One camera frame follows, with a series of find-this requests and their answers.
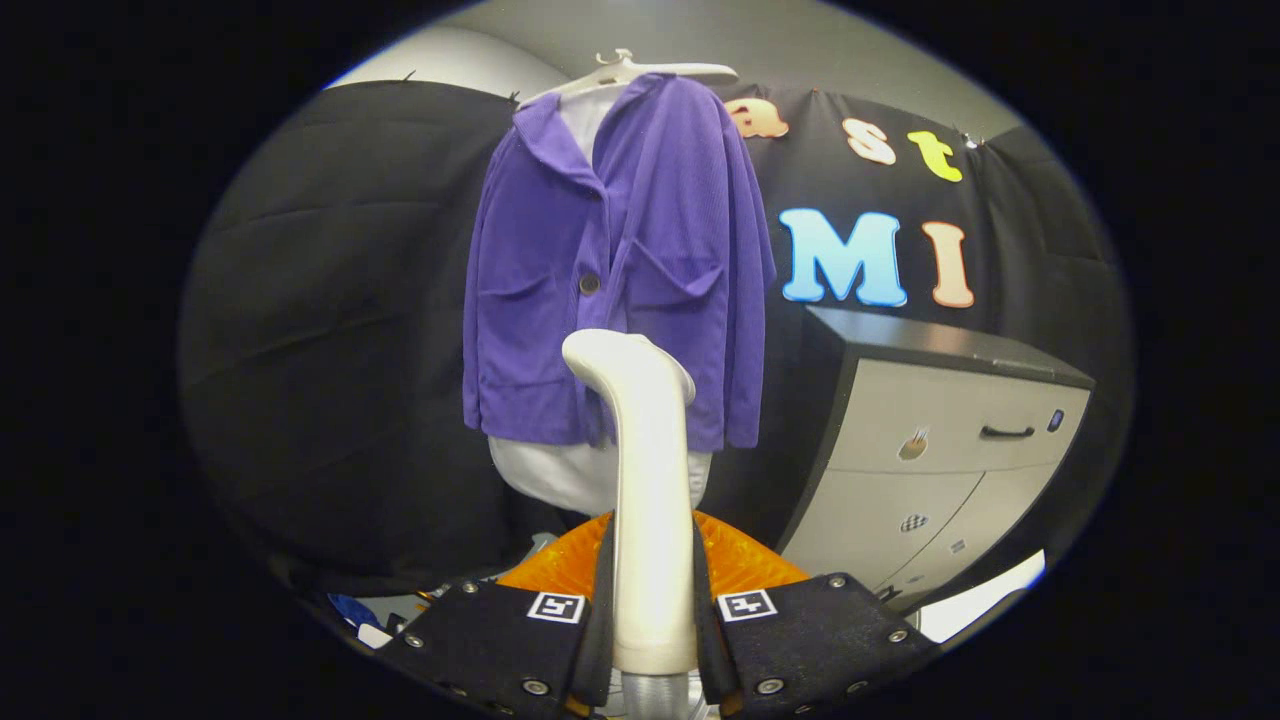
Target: black curtain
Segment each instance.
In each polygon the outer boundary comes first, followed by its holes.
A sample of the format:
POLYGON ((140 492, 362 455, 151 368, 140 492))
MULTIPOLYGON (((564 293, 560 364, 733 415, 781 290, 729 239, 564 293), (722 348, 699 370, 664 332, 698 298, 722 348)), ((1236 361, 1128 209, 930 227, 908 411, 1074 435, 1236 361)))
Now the black curtain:
MULTIPOLYGON (((818 305, 1004 334, 1097 379, 1051 492, 979 565, 1021 560, 1027 543, 1043 546, 1046 527, 1064 546, 1119 459, 1133 396, 1121 275, 1061 164, 1025 129, 970 149, 955 128, 858 99, 759 85, 716 91, 767 100, 788 131, 746 141, 778 268, 760 441, 717 455, 700 509, 773 544, 804 482, 788 428, 805 411, 792 397, 805 304, 781 292, 794 268, 778 214, 818 210, 845 240, 860 214, 884 213, 901 225, 908 302, 868 306, 828 288, 818 305), (855 154, 847 118, 883 131, 895 163, 855 154), (959 182, 923 161, 908 138, 922 131, 951 149, 959 182), (927 222, 965 232, 973 306, 932 300, 927 222)), ((564 528, 561 514, 506 487, 461 414, 471 228, 513 110, 506 99, 430 82, 326 90, 264 142, 200 241, 180 328, 188 432, 228 512, 314 587, 435 587, 500 569, 534 532, 564 528)))

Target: bolt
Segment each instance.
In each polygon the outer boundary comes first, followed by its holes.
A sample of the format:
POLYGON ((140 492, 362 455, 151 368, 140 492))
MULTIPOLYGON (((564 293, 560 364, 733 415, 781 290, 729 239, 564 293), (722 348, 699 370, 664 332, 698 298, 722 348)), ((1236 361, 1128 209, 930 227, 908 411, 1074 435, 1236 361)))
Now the bolt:
POLYGON ((782 689, 786 683, 781 678, 769 678, 768 680, 760 680, 760 684, 755 685, 755 692, 760 694, 773 694, 782 689))

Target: black button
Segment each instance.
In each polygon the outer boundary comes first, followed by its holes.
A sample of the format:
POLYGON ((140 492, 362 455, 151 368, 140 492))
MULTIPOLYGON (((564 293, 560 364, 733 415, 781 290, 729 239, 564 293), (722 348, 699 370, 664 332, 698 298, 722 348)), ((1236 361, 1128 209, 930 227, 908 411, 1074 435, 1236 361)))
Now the black button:
POLYGON ((588 273, 577 281, 577 288, 582 291, 582 295, 595 295, 595 291, 600 290, 600 275, 595 273, 588 273))

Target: cabinet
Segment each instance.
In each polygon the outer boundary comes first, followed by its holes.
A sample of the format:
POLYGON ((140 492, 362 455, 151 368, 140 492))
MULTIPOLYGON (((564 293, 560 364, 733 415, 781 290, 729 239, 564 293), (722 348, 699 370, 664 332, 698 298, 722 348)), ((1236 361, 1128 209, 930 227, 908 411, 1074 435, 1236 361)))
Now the cabinet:
POLYGON ((1093 380, 1027 345, 961 328, 808 309, 810 378, 780 542, 812 574, 846 571, 893 609, 943 587, 1053 478, 1093 380))
POLYGON ((829 470, 783 555, 810 574, 849 573, 879 587, 924 550, 980 478, 829 470))
POLYGON ((992 470, 919 553, 874 588, 893 610, 909 607, 982 557, 1048 486, 1056 464, 992 470))

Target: purple jacket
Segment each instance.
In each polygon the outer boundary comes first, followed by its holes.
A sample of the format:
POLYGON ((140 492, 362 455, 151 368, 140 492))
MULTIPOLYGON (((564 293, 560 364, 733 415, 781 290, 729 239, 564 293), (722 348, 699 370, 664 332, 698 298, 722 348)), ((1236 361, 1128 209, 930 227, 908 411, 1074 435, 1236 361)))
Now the purple jacket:
POLYGON ((518 110, 489 163, 463 309, 467 425, 548 445, 612 434, 561 356, 571 332, 608 328, 692 375, 690 450, 754 447, 777 273, 737 127, 698 82, 645 74, 600 123, 593 170, 558 105, 548 94, 518 110))

